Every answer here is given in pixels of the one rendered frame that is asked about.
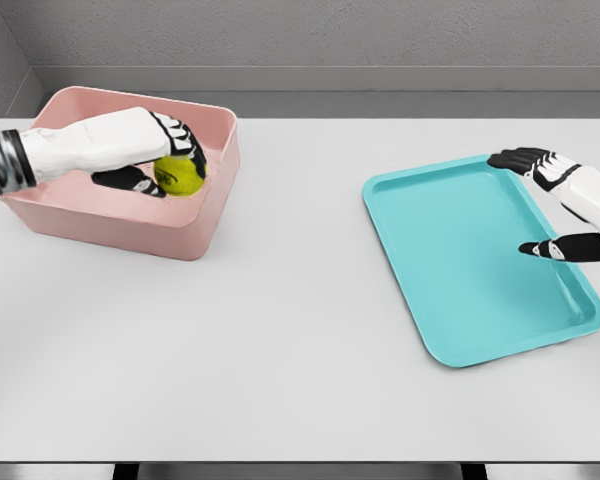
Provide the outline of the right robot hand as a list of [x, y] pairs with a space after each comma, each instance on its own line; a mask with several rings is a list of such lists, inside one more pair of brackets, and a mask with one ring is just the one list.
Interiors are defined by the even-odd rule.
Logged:
[[572, 215], [595, 228], [593, 232], [526, 242], [526, 255], [561, 262], [600, 262], [600, 171], [540, 148], [519, 147], [491, 155], [487, 164], [530, 178]]

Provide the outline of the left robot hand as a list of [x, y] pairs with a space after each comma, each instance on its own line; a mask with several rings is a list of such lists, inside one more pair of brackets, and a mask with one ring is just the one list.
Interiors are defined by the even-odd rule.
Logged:
[[99, 115], [73, 125], [77, 129], [78, 170], [93, 183], [164, 198], [156, 183], [155, 161], [187, 156], [206, 163], [203, 148], [191, 128], [166, 114], [133, 107]]

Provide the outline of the yellow-green tennis ball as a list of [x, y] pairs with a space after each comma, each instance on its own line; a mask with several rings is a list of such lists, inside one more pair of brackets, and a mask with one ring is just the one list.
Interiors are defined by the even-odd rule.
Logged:
[[171, 196], [191, 196], [203, 186], [206, 163], [187, 156], [166, 156], [153, 164], [156, 183]]

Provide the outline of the pink plastic basket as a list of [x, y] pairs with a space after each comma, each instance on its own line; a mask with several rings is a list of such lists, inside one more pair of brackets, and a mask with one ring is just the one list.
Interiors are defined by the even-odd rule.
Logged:
[[236, 177], [237, 117], [219, 106], [72, 86], [55, 93], [34, 127], [61, 128], [131, 107], [183, 121], [207, 159], [207, 178], [188, 197], [155, 198], [96, 185], [71, 172], [35, 189], [2, 197], [31, 230], [161, 257], [196, 260], [207, 251]]

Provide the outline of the blue plastic tray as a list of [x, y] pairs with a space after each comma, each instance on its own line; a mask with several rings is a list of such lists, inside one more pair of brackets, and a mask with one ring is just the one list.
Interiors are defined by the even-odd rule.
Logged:
[[582, 270], [523, 254], [555, 230], [521, 179], [485, 156], [367, 180], [364, 203], [429, 353], [462, 368], [600, 330]]

